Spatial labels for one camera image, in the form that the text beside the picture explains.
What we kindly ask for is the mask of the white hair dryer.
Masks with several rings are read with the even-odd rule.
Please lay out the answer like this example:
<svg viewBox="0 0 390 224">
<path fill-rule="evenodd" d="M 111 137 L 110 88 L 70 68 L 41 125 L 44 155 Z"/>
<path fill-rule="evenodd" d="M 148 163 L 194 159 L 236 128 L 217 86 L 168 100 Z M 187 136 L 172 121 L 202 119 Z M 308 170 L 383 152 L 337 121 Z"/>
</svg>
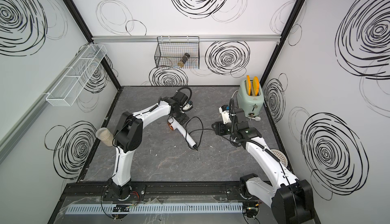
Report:
<svg viewBox="0 0 390 224">
<path fill-rule="evenodd" d="M 168 118 L 167 123 L 168 123 L 169 128 L 172 131 L 177 130 L 178 132 L 180 132 L 180 134 L 185 139 L 189 148 L 194 149 L 194 150 L 198 150 L 197 143 L 189 135 L 189 133 L 186 131 L 186 129 L 173 116 L 170 116 Z"/>
</svg>

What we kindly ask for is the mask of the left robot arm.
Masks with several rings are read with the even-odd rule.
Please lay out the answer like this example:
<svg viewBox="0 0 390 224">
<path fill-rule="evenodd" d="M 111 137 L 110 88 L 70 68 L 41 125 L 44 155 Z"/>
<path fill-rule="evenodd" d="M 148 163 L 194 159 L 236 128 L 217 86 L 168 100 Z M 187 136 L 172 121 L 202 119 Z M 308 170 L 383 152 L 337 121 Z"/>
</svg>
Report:
<svg viewBox="0 0 390 224">
<path fill-rule="evenodd" d="M 108 180 L 109 189 L 122 201 L 132 193 L 131 166 L 135 150 L 140 146 L 143 130 L 152 122 L 168 116 L 171 130 L 178 130 L 190 149 L 197 150 L 198 144 L 183 126 L 190 118 L 186 112 L 191 110 L 192 90 L 185 86 L 176 90 L 173 97 L 159 98 L 158 102 L 144 110 L 124 112 L 116 126 L 113 146 L 116 148 L 114 172 Z"/>
</svg>

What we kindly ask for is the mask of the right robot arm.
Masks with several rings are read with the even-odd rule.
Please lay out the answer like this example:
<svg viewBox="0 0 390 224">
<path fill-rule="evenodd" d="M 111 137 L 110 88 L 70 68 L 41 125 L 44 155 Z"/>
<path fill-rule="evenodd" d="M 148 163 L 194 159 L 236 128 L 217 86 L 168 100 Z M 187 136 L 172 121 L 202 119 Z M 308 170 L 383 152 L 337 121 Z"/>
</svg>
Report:
<svg viewBox="0 0 390 224">
<path fill-rule="evenodd" d="M 256 197 L 269 206 L 279 224 L 302 224 L 315 217 L 313 189 L 307 180 L 299 180 L 271 151 L 261 133 L 250 127 L 242 109 L 223 105 L 222 121 L 212 124 L 216 135 L 229 136 L 235 147 L 243 147 L 263 169 L 269 183 L 258 176 L 241 177 L 244 197 Z"/>
</svg>

